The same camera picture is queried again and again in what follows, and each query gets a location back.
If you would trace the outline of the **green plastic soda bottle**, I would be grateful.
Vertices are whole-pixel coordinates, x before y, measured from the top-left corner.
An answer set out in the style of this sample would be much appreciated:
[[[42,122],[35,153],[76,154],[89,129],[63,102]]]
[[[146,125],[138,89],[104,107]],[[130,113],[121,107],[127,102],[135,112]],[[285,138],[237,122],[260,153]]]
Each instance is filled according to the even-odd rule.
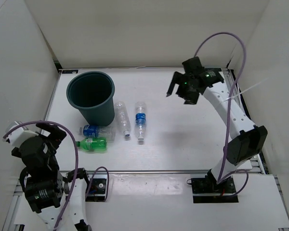
[[[76,145],[79,149],[86,152],[104,152],[107,149],[105,138],[85,138],[77,141]]]

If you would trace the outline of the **clear bottle blue Aquarius label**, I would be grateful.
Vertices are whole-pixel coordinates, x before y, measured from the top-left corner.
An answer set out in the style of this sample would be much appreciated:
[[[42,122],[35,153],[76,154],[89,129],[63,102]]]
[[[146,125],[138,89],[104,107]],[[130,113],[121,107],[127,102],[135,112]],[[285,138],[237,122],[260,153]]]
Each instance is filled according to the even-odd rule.
[[[145,102],[137,102],[135,104],[135,136],[140,143],[145,140],[146,109]]]

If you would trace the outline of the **clear unlabelled plastic bottle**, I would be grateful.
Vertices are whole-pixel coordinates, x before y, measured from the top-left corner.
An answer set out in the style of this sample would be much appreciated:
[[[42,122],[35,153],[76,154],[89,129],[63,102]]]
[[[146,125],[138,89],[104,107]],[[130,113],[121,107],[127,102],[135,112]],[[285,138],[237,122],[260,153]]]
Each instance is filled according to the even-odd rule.
[[[115,109],[116,122],[120,133],[125,138],[129,138],[131,135],[131,123],[129,120],[125,103],[124,102],[115,103],[114,109]]]

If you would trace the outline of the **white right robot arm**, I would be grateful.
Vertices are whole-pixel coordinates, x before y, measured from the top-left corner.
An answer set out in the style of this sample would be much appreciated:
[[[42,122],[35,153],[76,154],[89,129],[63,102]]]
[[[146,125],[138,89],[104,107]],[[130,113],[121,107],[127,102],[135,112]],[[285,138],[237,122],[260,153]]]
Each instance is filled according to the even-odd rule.
[[[204,68],[198,57],[190,58],[182,65],[184,73],[174,72],[167,96],[172,95],[175,85],[178,85],[176,95],[184,99],[185,104],[195,105],[202,95],[226,125],[223,157],[206,176],[207,188],[216,193],[239,166],[261,151],[267,129],[250,120],[230,97],[225,79],[218,70]]]

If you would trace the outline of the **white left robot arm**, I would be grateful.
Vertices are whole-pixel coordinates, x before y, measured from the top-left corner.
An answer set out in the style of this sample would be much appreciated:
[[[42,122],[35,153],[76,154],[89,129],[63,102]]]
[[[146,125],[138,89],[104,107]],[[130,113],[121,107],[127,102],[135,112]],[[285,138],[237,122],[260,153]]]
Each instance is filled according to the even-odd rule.
[[[64,126],[49,121],[34,121],[45,130],[45,136],[15,122],[4,139],[12,147],[12,156],[25,165],[19,181],[32,212],[49,231],[90,231],[85,200],[91,180],[85,169],[76,167],[63,176],[56,152],[63,139],[71,132]]]

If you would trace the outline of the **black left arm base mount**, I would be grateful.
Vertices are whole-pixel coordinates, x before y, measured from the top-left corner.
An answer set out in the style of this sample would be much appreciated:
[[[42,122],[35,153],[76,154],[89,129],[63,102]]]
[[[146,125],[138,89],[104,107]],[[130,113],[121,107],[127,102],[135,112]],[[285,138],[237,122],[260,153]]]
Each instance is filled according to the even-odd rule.
[[[97,174],[93,177],[91,188],[86,202],[105,202],[108,193],[108,176],[107,174]]]

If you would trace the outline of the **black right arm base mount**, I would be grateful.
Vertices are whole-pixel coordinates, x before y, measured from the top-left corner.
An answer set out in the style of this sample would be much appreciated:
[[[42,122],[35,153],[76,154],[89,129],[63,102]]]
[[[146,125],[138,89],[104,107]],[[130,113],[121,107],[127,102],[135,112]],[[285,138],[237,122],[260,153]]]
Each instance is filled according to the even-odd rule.
[[[192,187],[194,204],[238,203],[236,187],[232,177],[219,185],[212,183],[208,177],[190,178],[186,181]]]

